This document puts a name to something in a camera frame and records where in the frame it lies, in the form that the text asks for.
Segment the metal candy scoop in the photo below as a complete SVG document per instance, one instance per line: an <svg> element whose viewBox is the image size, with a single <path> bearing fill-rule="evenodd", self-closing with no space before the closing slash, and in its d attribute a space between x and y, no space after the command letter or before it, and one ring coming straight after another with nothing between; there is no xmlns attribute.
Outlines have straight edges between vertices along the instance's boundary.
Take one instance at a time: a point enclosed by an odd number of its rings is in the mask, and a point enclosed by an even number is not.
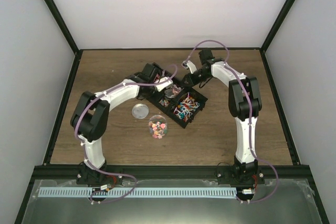
<svg viewBox="0 0 336 224"><path fill-rule="evenodd" d="M167 88L164 91L164 95L167 99L173 99L175 98L180 92L182 91L182 88L173 84L169 88Z"/></svg>

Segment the round metal jar lid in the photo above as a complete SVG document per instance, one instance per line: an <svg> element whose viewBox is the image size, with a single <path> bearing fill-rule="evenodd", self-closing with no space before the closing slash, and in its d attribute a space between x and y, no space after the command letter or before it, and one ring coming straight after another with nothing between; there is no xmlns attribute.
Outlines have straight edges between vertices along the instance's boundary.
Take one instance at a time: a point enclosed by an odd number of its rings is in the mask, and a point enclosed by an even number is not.
<svg viewBox="0 0 336 224"><path fill-rule="evenodd" d="M146 104L138 103L133 106L131 113L136 119L145 119L149 114L149 107Z"/></svg>

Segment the black three-compartment candy tray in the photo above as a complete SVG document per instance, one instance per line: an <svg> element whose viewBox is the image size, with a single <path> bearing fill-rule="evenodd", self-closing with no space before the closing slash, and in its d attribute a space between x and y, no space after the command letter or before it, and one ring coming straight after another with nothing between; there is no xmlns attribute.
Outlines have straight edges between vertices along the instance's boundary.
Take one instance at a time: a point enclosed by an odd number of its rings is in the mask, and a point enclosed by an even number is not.
<svg viewBox="0 0 336 224"><path fill-rule="evenodd" d="M147 63L142 71L137 72L134 74L135 81L139 83L154 83L156 80L162 78L162 77L171 77L172 74L168 71L164 71L158 64L155 62L152 64ZM157 107L161 112L163 112L165 115L167 115L169 118L171 118L174 122L176 122L180 127L186 128L189 123L191 123L194 120L195 115L202 111L205 107L205 104L208 100L205 96L203 96L201 93L196 91L195 89L191 87L183 87L181 85L181 80L173 77L172 78L173 84L176 84L177 86L182 88L182 91L170 101L169 105L167 107L164 107L159 104L159 101L164 96L164 90L161 92L156 92L154 95L152 95L150 98L147 98L150 103L152 103L155 107ZM180 120L177 116L174 115L173 110L177 106L178 102L181 100L182 96L186 93L190 92L191 95L196 99L197 102L201 104L200 108L198 108L194 114L192 115L191 119L189 119L187 122L184 122Z"/></svg>

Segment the clear glass jar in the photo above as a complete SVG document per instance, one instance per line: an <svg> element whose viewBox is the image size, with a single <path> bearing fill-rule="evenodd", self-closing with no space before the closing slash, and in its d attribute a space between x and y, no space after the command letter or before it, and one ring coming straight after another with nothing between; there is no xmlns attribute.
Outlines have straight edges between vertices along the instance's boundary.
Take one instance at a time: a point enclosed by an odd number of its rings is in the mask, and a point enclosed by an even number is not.
<svg viewBox="0 0 336 224"><path fill-rule="evenodd" d="M167 134L167 121L162 115L154 115L149 119L149 132L154 139L162 140Z"/></svg>

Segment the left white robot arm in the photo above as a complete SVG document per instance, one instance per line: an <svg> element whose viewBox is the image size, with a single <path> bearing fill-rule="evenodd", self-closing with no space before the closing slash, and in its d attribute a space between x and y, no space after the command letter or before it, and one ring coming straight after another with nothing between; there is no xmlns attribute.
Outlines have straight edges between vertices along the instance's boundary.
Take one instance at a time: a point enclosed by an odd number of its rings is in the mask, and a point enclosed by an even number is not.
<svg viewBox="0 0 336 224"><path fill-rule="evenodd" d="M119 84L103 91L84 92L74 110L70 125L83 148L84 164L90 169L88 176L95 184L102 184L107 178L107 170L102 167L106 163L102 136L110 111L127 100L147 98L173 84L174 75L167 77L165 71L158 67L147 64L144 71L129 75Z"/></svg>

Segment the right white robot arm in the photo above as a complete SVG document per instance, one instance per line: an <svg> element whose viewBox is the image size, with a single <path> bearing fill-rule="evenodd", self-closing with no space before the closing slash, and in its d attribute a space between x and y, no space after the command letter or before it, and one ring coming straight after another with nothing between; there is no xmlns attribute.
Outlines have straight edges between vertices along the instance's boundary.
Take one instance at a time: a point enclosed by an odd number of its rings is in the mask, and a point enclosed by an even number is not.
<svg viewBox="0 0 336 224"><path fill-rule="evenodd" d="M193 87L215 78L228 87L228 108L237 129L233 177L238 183L244 184L256 175L258 168L255 130L262 109L258 80L236 71L226 60L215 58L210 49L201 50L198 55L202 65L199 69L190 61L190 56L182 62L182 66L190 71L182 83L186 87Z"/></svg>

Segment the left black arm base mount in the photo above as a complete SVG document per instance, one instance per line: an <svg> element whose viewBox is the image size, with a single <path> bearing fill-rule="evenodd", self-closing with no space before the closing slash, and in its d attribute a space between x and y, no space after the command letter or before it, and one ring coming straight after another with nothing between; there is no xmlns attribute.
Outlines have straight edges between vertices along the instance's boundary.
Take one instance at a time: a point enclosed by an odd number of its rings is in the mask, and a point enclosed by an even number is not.
<svg viewBox="0 0 336 224"><path fill-rule="evenodd" d="M101 186L105 184L120 185L122 178L118 176L102 174L88 167L85 163L79 164L77 184L88 186Z"/></svg>

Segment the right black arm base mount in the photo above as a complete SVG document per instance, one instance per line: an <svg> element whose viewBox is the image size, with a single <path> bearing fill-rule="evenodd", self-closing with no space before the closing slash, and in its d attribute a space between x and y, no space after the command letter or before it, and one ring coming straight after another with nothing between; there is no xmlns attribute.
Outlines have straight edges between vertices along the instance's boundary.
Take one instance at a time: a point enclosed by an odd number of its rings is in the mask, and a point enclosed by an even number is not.
<svg viewBox="0 0 336 224"><path fill-rule="evenodd" d="M264 184L265 180L259 176L260 170L257 163L233 164L220 162L215 169L215 175L219 184L230 184L232 186L252 186L253 184Z"/></svg>

